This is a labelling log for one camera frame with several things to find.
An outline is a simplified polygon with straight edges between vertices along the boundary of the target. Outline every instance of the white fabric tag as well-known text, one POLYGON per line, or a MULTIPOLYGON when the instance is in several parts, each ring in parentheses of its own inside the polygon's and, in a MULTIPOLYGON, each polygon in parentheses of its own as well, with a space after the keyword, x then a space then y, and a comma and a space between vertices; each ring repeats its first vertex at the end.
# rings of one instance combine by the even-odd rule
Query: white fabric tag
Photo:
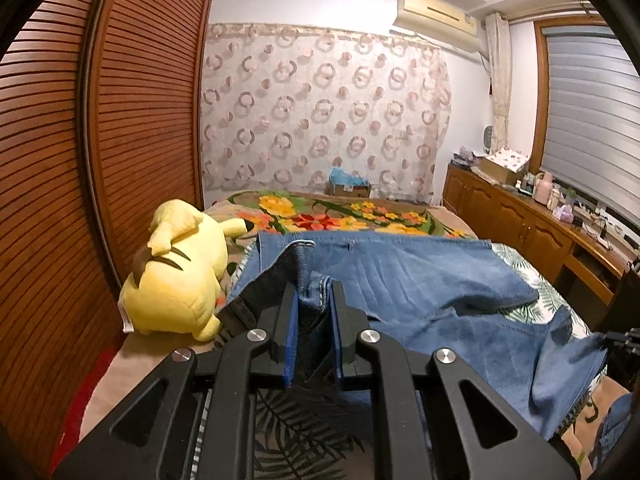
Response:
POLYGON ((127 314, 127 311, 124 308, 124 302, 122 300, 118 300, 118 310, 120 311, 120 317, 122 318, 122 331, 125 334, 133 333, 133 323, 129 319, 129 314, 127 314))

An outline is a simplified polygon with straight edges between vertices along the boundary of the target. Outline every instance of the metal screw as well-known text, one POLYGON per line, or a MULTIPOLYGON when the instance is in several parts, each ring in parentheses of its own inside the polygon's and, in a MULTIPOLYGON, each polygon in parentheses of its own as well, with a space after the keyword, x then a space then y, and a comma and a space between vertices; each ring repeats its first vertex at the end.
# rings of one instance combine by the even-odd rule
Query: metal screw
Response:
POLYGON ((456 360, 456 353, 448 348, 441 348, 436 352, 436 359, 443 364, 451 364, 456 360))
POLYGON ((258 341, 264 341, 267 339, 267 333, 261 328, 254 328, 246 333, 246 338, 249 341, 257 343, 258 341))
POLYGON ((362 339, 365 343, 377 343, 380 341, 380 334, 375 330, 363 330, 360 332, 360 339, 362 339))
POLYGON ((177 363, 183 363, 191 359, 191 349, 190 348, 177 348, 173 352, 171 352, 171 359, 173 359, 177 363))

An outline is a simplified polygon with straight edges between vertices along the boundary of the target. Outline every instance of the cabinet door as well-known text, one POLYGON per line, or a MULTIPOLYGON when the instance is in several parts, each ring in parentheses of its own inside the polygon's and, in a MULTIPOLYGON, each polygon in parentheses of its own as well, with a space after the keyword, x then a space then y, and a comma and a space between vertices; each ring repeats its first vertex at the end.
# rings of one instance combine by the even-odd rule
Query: cabinet door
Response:
POLYGON ((458 216, 471 227, 478 238, 490 238, 492 234, 493 210, 491 186, 478 179, 469 182, 458 216))
POLYGON ((532 217, 527 226, 523 256, 549 282, 556 281, 570 248, 571 239, 568 236, 542 218, 532 217))
POLYGON ((464 200, 466 191, 466 175, 462 170, 449 167, 447 170, 447 181, 442 192, 442 203, 452 213, 458 214, 460 203, 464 200))
POLYGON ((496 192, 494 199, 494 222, 491 226, 491 241, 499 242, 522 252, 530 213, 514 199, 496 192))

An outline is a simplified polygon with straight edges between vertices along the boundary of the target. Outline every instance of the yellow plush toy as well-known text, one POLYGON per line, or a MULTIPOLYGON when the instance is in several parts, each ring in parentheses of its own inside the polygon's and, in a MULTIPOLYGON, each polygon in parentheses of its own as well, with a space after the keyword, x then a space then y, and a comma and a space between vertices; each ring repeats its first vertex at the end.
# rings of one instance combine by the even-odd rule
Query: yellow plush toy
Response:
POLYGON ((136 253, 120 291, 120 307, 133 327, 143 334, 192 333, 198 341, 212 339, 221 328, 214 310, 228 258, 225 237, 253 228, 240 218, 218 223, 182 200, 158 207, 149 241, 136 253))

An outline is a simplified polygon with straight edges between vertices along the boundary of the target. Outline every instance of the bed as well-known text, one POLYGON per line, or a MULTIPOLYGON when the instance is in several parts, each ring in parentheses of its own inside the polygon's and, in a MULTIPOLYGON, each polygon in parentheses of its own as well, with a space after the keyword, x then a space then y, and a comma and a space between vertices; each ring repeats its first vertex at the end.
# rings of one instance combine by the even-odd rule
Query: bed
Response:
MULTIPOLYGON (((474 237, 469 227, 446 208, 389 200, 270 190, 242 191, 216 202, 206 212, 218 221, 245 218, 253 222, 256 229, 270 232, 377 230, 415 236, 474 237)), ((242 272, 243 257, 254 238, 252 232, 228 240, 232 275, 224 277, 223 290, 228 290, 242 272)), ((551 320, 554 312, 566 304, 564 299, 517 251, 502 244, 494 244, 493 250, 540 294, 535 303, 523 304, 504 315, 527 323, 551 320)), ((571 313, 574 336, 585 337, 589 333, 587 325, 574 311, 571 313)), ((209 344, 198 344, 187 335, 128 336, 95 388, 89 386, 93 391, 87 395, 85 388, 88 403, 84 410, 76 409, 80 413, 76 415, 77 420, 69 421, 71 429, 68 436, 65 435, 65 447, 68 449, 73 446, 74 439, 77 441, 86 435, 171 350, 190 346, 196 352, 207 351, 223 345, 227 338, 224 331, 209 344)), ((585 457, 593 449, 597 427, 609 406, 624 393, 624 388, 601 373, 558 428, 578 460, 583 478, 591 472, 585 457)), ((194 470, 198 452, 199 448, 196 448, 194 470)), ((322 478, 329 479, 369 480, 373 476, 371 449, 366 443, 319 420, 293 396, 267 390, 258 393, 255 469, 257 479, 311 479, 319 472, 322 472, 322 478), (298 444, 293 452, 292 443, 295 442, 298 444)))

